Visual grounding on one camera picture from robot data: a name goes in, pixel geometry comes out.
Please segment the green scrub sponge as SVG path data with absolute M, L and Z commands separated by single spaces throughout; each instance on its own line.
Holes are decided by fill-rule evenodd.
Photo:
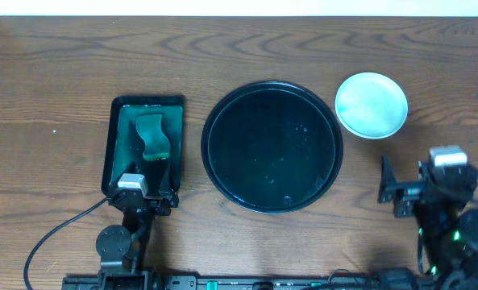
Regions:
M 162 114 L 149 114 L 136 119 L 136 130 L 143 140 L 145 161 L 164 160 L 170 156 L 170 141 L 162 129 Z

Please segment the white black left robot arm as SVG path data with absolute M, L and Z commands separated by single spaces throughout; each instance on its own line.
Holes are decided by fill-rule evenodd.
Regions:
M 151 189 L 148 179 L 131 162 L 109 183 L 109 205 L 123 213 L 120 225 L 103 229 L 97 237 L 96 250 L 101 258 L 99 289 L 164 289 L 161 275 L 144 266 L 152 224 L 158 216 L 168 216 L 179 198 L 172 187 L 169 159 L 152 163 L 158 188 Z

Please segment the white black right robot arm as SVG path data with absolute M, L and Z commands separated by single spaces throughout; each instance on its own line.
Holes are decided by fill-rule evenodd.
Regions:
M 418 224 L 418 270 L 433 289 L 478 289 L 478 208 L 466 210 L 478 185 L 470 163 L 419 165 L 415 181 L 397 181 L 381 157 L 379 203 L 393 203 L 396 218 Z

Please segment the pale green plate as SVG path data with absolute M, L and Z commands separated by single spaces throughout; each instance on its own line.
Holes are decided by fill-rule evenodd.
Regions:
M 403 127 L 409 104 L 404 90 L 393 79 L 377 72 L 360 72 L 339 86 L 335 112 L 352 134 L 385 139 Z

